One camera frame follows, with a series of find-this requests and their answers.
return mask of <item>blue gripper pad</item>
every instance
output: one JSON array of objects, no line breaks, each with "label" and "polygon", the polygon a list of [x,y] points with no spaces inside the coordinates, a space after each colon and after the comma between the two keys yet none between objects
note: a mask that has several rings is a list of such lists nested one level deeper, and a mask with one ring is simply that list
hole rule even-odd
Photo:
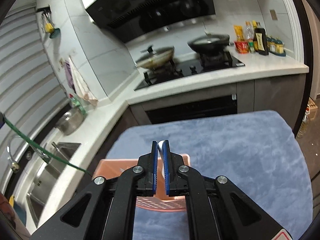
[{"label": "blue gripper pad", "polygon": [[164,165],[164,184],[165,184],[165,192],[167,195],[169,195],[169,180],[170,180],[170,174],[169,174],[169,167],[168,167],[168,148],[167,143],[163,143],[163,165]]},{"label": "blue gripper pad", "polygon": [[157,190],[157,171],[158,171],[158,143],[156,142],[156,150],[154,154],[154,161],[153,161],[153,194],[156,193]]}]

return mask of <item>range hood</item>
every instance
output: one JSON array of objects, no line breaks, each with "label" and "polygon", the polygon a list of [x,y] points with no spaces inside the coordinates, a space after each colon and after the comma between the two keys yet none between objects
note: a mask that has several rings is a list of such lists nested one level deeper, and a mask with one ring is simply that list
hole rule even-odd
[{"label": "range hood", "polygon": [[215,14],[213,0],[96,0],[86,10],[98,27],[124,43],[159,28]]}]

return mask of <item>blue fabric surface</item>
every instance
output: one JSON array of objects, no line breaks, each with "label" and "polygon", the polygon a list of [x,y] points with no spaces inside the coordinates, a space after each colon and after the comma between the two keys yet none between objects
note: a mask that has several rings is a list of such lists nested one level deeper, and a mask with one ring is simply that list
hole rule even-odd
[{"label": "blue fabric surface", "polygon": [[[293,240],[312,222],[308,168],[291,128],[274,111],[132,127],[106,158],[138,158],[153,140],[190,155],[202,175],[225,175],[281,224]],[[186,212],[137,208],[133,239],[188,239]]]}]

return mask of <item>green cord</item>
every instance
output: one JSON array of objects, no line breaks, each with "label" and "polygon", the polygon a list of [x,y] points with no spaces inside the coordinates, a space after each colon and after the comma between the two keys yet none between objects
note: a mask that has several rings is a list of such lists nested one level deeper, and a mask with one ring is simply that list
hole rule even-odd
[{"label": "green cord", "polygon": [[66,165],[69,165],[69,166],[71,166],[71,167],[73,167],[73,168],[75,168],[75,169],[77,169],[77,170],[79,170],[79,171],[83,171],[84,173],[87,173],[87,174],[89,174],[90,176],[92,176],[89,171],[87,171],[87,170],[85,170],[85,169],[82,169],[82,168],[79,168],[79,167],[71,164],[70,162],[65,161],[65,160],[63,160],[63,159],[61,159],[61,158],[53,155],[52,153],[48,152],[46,149],[43,149],[40,145],[38,145],[36,142],[34,142],[33,140],[31,140],[28,136],[24,135],[24,134],[23,134],[18,128],[16,128],[4,115],[3,115],[3,120],[4,120],[4,122],[5,122],[13,131],[15,131],[22,139],[24,139],[27,143],[29,143],[29,144],[32,145],[33,147],[41,150],[41,151],[42,151],[43,153],[45,153],[46,155],[48,155],[48,156],[51,157],[51,158],[56,159],[56,160],[59,161],[59,162],[62,162],[62,163],[64,163],[64,164],[66,164]]}]

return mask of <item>sink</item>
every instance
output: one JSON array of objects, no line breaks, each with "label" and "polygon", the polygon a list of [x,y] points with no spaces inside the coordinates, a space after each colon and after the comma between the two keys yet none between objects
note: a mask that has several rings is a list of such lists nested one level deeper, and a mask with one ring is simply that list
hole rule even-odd
[{"label": "sink", "polygon": [[[60,150],[52,147],[53,150],[51,153],[63,160],[69,161],[80,145],[80,143],[60,142],[58,143]],[[28,208],[36,227],[38,226],[42,210],[48,200],[50,192],[65,166],[66,164],[51,159],[48,164],[44,162],[36,173],[27,193]]]}]

